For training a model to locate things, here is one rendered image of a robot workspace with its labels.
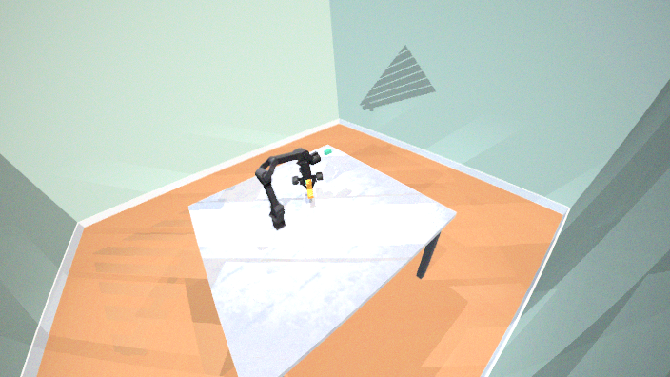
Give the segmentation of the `orange bar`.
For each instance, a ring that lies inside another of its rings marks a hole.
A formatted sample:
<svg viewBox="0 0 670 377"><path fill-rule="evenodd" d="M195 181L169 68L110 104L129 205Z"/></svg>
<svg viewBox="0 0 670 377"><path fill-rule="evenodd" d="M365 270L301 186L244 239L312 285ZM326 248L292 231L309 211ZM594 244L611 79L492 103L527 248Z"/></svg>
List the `orange bar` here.
<svg viewBox="0 0 670 377"><path fill-rule="evenodd" d="M312 190L311 179L310 179L310 180L306 180L306 187L307 187L307 197L308 197L308 199L310 199L310 198L314 198L314 197L313 197L313 190Z"/></svg>

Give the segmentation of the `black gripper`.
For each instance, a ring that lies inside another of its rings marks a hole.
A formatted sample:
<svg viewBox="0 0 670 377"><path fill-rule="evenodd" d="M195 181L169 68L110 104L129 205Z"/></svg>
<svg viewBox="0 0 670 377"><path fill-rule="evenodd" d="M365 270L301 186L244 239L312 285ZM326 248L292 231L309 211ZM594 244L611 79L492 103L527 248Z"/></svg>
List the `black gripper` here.
<svg viewBox="0 0 670 377"><path fill-rule="evenodd" d="M301 172L302 172L303 177L299 178L298 175L297 176L292 176L292 185L298 185L299 182L300 182L300 185L305 187L305 189L307 190L305 180L310 180L311 179L312 189L314 187L314 184L317 182L317 180L318 181L324 180L323 174L321 172L316 172L316 174L312 174L312 175L311 175L311 169L301 170Z"/></svg>

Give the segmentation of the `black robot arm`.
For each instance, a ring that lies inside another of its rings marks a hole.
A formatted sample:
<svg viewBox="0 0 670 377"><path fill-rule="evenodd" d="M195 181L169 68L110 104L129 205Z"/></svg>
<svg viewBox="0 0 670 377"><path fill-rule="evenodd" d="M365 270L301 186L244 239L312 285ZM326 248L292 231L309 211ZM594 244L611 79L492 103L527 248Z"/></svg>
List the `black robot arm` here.
<svg viewBox="0 0 670 377"><path fill-rule="evenodd" d="M259 168L256 169L255 171L255 175L258 178L258 180L263 184L266 191L266 195L271 204L270 206L271 212L268 216L272 219L271 221L273 223L273 226L277 231L286 226L284 220L285 209L284 206L277 201L276 195L271 185L271 176L274 173L275 167L278 164L282 164L293 160L298 160L296 164L300 166L299 172L301 172L301 170L309 170L310 165L313 166L318 162L320 162L321 157L317 151L314 151L313 153L309 154L308 150L303 148L297 148L292 152L283 153L275 156L269 156L267 160L264 161L263 164L260 165ZM269 170L266 170L267 167L269 167Z"/></svg>

